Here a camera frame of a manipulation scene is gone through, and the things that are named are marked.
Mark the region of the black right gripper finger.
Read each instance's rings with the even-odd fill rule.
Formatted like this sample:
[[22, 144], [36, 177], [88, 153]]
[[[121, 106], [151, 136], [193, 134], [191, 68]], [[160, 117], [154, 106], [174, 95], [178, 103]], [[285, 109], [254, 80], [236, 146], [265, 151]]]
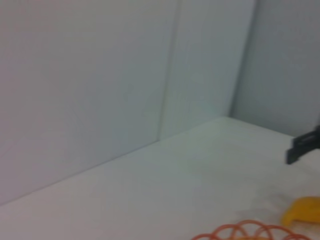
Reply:
[[302, 156], [320, 148], [320, 126], [316, 126], [313, 131], [294, 138], [291, 148], [286, 152], [286, 164], [296, 163]]

